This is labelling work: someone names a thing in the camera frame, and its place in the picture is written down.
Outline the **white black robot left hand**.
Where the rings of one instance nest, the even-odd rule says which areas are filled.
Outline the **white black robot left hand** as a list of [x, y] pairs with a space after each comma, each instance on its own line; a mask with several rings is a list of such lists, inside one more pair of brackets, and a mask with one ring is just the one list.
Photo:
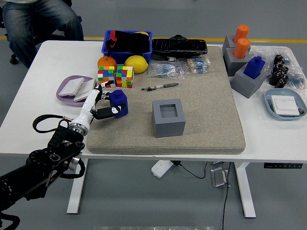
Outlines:
[[[122, 90], [115, 90], [113, 92], [104, 90], [105, 86], [110, 83], [109, 81], [104, 82], [91, 90], [79, 116], [71, 121], [71, 127], [89, 128], [93, 119], [120, 118], [128, 114], [128, 99], [125, 93]], [[100, 100], [109, 100], [110, 106], [96, 109], [95, 106]]]

